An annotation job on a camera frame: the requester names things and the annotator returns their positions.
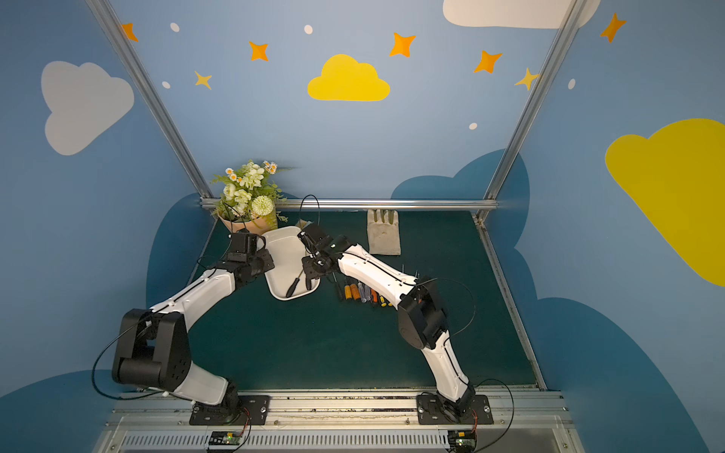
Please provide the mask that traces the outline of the white plastic storage box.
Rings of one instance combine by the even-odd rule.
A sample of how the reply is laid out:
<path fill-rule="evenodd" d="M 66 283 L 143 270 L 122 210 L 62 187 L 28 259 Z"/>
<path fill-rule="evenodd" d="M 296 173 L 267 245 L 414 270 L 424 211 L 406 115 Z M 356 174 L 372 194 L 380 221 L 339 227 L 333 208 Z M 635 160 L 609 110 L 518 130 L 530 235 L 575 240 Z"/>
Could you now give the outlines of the white plastic storage box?
<path fill-rule="evenodd" d="M 302 258 L 306 255 L 303 243 L 298 239 L 301 229 L 298 226 L 287 226 L 262 234 L 266 246 L 274 260 L 275 268 L 264 274 L 270 293 L 280 301 L 290 301 L 312 294 L 320 285 L 319 279 L 300 279 L 298 288 L 291 298 L 286 292 L 293 280 L 303 271 Z"/>

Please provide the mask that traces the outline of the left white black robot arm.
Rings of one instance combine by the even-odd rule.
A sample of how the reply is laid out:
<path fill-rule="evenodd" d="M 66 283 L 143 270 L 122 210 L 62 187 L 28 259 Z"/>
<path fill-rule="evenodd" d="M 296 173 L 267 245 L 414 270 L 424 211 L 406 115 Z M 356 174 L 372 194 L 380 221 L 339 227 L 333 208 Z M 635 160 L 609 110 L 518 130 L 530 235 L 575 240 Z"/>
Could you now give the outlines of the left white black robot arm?
<path fill-rule="evenodd" d="M 198 279 L 164 302 L 124 315 L 119 335 L 110 342 L 113 381 L 199 405 L 236 406 L 234 385 L 194 363 L 189 331 L 218 302 L 274 267 L 264 237 L 248 230 L 230 234 L 226 254 Z"/>

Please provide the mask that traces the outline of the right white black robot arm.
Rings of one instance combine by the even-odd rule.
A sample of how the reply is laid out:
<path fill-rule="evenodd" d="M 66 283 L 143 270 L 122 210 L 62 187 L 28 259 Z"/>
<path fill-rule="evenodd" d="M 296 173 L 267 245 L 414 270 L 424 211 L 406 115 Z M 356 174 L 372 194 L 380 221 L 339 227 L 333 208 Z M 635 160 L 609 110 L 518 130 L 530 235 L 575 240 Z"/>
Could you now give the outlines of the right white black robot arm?
<path fill-rule="evenodd" d="M 346 236 L 332 238 L 316 224 L 302 228 L 298 239 L 307 252 L 302 266 L 309 280 L 338 272 L 366 285 L 396 309 L 398 331 L 423 353 L 441 405 L 458 417 L 467 414 L 475 389 L 453 350 L 447 308 L 435 281 L 398 271 Z"/>

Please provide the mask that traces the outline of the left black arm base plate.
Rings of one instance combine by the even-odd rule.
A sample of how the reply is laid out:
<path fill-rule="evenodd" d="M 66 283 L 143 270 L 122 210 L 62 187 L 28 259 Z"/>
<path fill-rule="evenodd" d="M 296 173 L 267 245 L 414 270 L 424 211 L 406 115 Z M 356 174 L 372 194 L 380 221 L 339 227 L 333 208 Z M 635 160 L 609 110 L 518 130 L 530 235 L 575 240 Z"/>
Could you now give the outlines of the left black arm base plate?
<path fill-rule="evenodd" d="M 269 413 L 271 396 L 238 394 L 218 406 L 196 403 L 189 419 L 191 426 L 263 426 Z"/>

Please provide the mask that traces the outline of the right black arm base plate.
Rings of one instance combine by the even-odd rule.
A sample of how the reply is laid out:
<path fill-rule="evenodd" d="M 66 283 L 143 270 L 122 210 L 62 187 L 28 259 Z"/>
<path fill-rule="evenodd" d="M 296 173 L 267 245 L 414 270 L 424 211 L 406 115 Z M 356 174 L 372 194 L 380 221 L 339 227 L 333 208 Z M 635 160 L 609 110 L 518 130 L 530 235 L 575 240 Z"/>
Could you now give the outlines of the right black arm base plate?
<path fill-rule="evenodd" d="M 494 416 L 489 399 L 476 394 L 467 409 L 458 411 L 441 396 L 421 393 L 415 398 L 418 422 L 421 425 L 493 425 Z"/>

